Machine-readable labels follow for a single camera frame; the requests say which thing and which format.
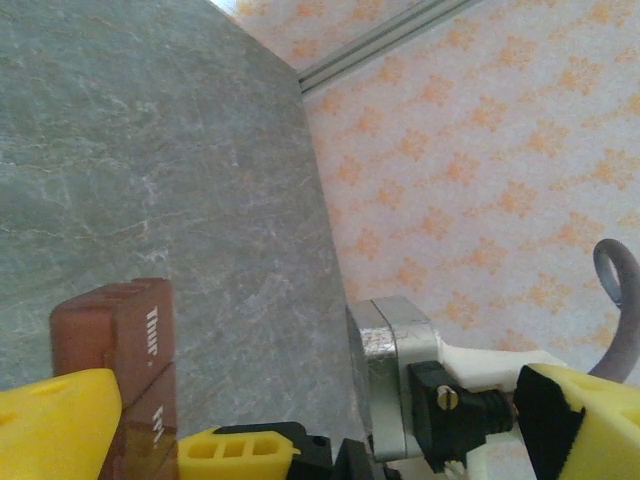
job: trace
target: yellow plastic part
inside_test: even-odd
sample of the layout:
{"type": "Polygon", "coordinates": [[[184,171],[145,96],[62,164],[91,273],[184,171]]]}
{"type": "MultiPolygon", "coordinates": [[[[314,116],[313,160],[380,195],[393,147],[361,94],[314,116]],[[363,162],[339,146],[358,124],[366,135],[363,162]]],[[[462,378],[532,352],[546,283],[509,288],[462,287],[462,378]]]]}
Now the yellow plastic part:
{"type": "Polygon", "coordinates": [[[0,479],[95,480],[121,410],[107,369],[0,392],[0,479]]]}
{"type": "Polygon", "coordinates": [[[551,365],[529,365],[562,388],[584,420],[559,480],[640,479],[640,389],[551,365]]]}
{"type": "Polygon", "coordinates": [[[209,429],[178,442],[180,480],[285,480],[295,454],[300,451],[277,432],[209,429]]]}

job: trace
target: marble slab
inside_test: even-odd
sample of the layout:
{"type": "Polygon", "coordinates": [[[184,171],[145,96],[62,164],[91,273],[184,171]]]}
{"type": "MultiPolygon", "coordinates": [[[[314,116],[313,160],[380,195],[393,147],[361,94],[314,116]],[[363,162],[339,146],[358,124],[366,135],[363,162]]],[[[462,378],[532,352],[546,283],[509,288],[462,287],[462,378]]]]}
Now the marble slab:
{"type": "Polygon", "coordinates": [[[50,376],[56,304],[165,276],[181,436],[358,437],[294,71],[206,0],[9,1],[0,31],[0,388],[50,376]]]}

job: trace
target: brass screw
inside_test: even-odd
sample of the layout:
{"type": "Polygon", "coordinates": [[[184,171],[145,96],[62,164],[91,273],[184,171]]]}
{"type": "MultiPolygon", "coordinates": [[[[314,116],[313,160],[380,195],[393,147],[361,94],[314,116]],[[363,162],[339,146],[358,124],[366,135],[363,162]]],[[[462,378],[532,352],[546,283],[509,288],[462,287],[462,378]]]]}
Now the brass screw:
{"type": "Polygon", "coordinates": [[[436,392],[438,393],[438,406],[442,410],[453,410],[458,406],[458,394],[449,385],[440,385],[436,392]]]}

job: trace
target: floral wallpaper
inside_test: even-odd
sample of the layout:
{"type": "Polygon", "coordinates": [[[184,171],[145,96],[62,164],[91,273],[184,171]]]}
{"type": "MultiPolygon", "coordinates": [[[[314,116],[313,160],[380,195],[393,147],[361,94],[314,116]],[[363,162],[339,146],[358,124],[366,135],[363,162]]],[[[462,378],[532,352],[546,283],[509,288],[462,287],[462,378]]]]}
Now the floral wallpaper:
{"type": "Polygon", "coordinates": [[[618,312],[592,249],[640,258],[640,1],[485,0],[306,107],[351,300],[599,359],[618,312]]]}
{"type": "Polygon", "coordinates": [[[417,0],[211,0],[242,28],[298,71],[417,0]]]}

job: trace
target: black connector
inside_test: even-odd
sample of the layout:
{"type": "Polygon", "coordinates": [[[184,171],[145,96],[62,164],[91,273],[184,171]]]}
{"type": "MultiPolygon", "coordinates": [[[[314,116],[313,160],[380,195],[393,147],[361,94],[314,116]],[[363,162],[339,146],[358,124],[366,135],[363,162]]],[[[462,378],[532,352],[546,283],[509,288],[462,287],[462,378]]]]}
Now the black connector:
{"type": "Polygon", "coordinates": [[[355,440],[342,441],[333,465],[329,438],[307,435],[297,422],[234,425],[212,431],[215,435],[254,432],[277,432],[300,450],[291,459],[287,480],[402,480],[397,471],[374,463],[367,446],[355,440]]]}
{"type": "Polygon", "coordinates": [[[486,436],[513,428],[512,407],[500,390],[470,392],[439,362],[409,365],[413,433],[435,473],[446,462],[467,465],[467,453],[486,436]]]}

